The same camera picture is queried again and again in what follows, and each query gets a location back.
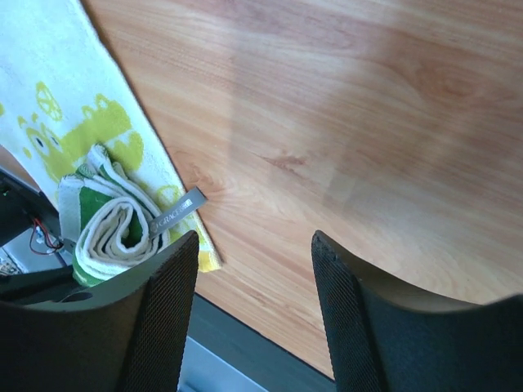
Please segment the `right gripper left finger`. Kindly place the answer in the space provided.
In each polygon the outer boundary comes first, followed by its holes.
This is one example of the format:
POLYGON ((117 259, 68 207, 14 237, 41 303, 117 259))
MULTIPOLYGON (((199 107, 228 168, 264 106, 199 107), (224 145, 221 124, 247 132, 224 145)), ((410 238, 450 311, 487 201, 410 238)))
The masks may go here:
POLYGON ((198 254, 191 231, 95 287, 71 268, 2 277, 2 390, 176 390, 198 254))

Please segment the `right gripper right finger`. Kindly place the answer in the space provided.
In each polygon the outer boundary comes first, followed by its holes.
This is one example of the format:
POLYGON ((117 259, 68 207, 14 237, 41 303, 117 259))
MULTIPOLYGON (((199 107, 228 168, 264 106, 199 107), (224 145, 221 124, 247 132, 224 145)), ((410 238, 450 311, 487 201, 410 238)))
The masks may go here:
POLYGON ((322 231, 311 258, 337 390, 521 390, 521 295, 485 305, 438 295, 322 231))

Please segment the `green cream patterned towel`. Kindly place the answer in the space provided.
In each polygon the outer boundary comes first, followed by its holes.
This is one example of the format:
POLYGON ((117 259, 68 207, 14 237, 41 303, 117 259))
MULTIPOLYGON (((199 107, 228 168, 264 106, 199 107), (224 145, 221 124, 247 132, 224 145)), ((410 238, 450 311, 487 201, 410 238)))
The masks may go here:
POLYGON ((103 145, 93 145, 86 162, 58 186, 60 234, 74 244, 74 279, 94 287, 149 260, 206 200, 194 188, 162 212, 103 145))

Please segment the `yellow lime patterned towel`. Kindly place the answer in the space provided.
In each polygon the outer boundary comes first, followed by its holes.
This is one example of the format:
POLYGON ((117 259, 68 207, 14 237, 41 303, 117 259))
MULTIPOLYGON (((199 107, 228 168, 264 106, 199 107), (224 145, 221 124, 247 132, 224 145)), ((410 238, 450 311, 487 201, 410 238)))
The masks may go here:
MULTIPOLYGON (((60 180, 95 144, 162 212, 189 192, 78 1, 2 2, 1 143, 58 212, 60 180)), ((218 270, 221 259, 197 211, 170 237, 197 232, 200 270, 218 270)))

